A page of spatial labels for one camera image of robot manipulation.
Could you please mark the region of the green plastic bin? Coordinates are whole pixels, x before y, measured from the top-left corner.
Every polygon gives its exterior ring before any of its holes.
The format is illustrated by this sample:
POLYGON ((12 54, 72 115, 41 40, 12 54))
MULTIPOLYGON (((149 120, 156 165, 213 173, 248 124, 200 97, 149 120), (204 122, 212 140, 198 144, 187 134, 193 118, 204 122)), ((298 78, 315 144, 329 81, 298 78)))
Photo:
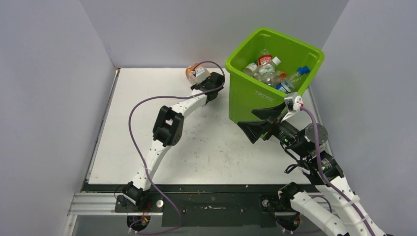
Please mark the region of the green plastic bin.
POLYGON ((293 74, 303 66, 310 69, 297 89, 300 95, 307 90, 325 59, 321 49, 299 39, 269 28, 254 30, 225 62, 230 74, 229 119, 234 123, 256 120, 252 110, 277 106, 284 101, 284 93, 243 73, 243 69, 254 62, 262 50, 281 60, 278 70, 293 74))

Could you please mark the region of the pepsi bottle blue cap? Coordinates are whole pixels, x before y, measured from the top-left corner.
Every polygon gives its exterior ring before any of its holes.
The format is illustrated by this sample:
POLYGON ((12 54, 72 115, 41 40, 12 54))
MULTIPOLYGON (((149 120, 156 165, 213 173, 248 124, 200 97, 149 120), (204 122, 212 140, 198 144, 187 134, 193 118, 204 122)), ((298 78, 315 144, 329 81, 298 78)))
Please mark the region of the pepsi bottle blue cap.
POLYGON ((309 67, 299 67, 296 72, 283 79, 275 89, 285 94, 296 91, 302 84, 302 77, 310 72, 309 67))

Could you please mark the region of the brown label red cap bottle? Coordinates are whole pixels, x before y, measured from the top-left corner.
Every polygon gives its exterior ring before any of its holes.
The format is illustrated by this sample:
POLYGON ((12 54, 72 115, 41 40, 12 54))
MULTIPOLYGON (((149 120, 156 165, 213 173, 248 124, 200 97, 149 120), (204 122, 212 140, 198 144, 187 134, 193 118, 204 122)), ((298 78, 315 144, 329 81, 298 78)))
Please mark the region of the brown label red cap bottle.
POLYGON ((242 72, 248 76, 252 76, 254 71, 258 68, 258 65, 256 62, 249 63, 242 72))

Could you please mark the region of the orange crushed bottle top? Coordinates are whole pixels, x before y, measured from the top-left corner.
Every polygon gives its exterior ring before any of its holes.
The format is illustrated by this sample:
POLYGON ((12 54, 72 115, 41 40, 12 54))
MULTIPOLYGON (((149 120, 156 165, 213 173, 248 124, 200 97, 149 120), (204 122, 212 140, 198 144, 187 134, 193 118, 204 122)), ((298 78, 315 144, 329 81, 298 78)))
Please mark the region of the orange crushed bottle top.
POLYGON ((197 66, 197 63, 191 65, 190 67, 186 68, 185 70, 185 75, 188 79, 188 81, 194 85, 198 83, 197 77, 196 77, 196 72, 195 72, 195 68, 197 66))

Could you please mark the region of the orange crushed bottle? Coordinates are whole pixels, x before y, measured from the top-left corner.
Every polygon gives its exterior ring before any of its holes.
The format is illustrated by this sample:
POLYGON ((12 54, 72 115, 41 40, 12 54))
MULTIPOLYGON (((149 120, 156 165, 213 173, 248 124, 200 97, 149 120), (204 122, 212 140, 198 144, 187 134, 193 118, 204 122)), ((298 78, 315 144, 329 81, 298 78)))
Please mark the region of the orange crushed bottle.
POLYGON ((287 76, 286 72, 278 71, 278 72, 276 72, 276 81, 278 83, 281 83, 283 80, 285 80, 286 76, 287 76))
POLYGON ((190 67, 186 68, 185 70, 185 75, 188 79, 188 81, 194 85, 198 83, 197 77, 196 77, 196 72, 195 72, 195 68, 197 66, 197 63, 191 65, 190 67))

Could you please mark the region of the clear bottle no label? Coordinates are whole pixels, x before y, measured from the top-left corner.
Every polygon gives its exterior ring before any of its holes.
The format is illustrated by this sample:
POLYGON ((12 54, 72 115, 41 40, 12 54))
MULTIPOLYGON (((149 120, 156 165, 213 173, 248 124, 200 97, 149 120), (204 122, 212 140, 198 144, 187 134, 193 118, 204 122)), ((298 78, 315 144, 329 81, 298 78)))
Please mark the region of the clear bottle no label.
POLYGON ((266 73, 264 75, 262 75, 261 77, 257 77, 256 75, 254 75, 254 72, 252 77, 270 87, 276 87, 279 83, 276 81, 276 72, 278 72, 279 70, 275 70, 275 72, 270 72, 270 73, 266 73))

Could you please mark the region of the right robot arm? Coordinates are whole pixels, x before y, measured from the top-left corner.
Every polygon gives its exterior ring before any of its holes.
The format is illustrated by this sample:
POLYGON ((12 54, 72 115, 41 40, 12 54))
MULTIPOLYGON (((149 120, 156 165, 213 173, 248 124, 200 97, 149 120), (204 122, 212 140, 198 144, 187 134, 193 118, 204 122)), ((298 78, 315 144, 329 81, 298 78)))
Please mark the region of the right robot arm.
POLYGON ((256 121, 239 121, 237 125, 251 143, 275 136, 283 150, 295 160, 287 170, 300 169, 329 205, 325 209, 295 182, 278 190, 278 204, 283 210, 304 215, 328 236, 385 236, 360 204, 359 196, 333 156, 321 148, 327 141, 326 129, 302 104, 284 104, 255 109, 256 121))

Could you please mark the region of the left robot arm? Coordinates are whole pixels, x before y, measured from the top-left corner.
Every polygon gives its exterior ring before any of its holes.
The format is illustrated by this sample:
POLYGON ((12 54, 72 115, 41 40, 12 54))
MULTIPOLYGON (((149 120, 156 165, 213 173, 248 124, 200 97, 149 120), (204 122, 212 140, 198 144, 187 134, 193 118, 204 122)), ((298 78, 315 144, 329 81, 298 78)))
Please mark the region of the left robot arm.
POLYGON ((137 143, 134 144, 142 165, 122 190, 127 205, 133 211, 139 212, 148 208, 149 190, 155 187, 153 176, 168 150, 180 141, 185 119, 196 109, 214 100, 224 88, 224 84, 224 73, 211 72, 202 82, 191 86, 188 96, 166 96, 167 99, 178 99, 179 102, 170 107, 160 108, 152 128, 152 143, 148 154, 144 156, 137 143))

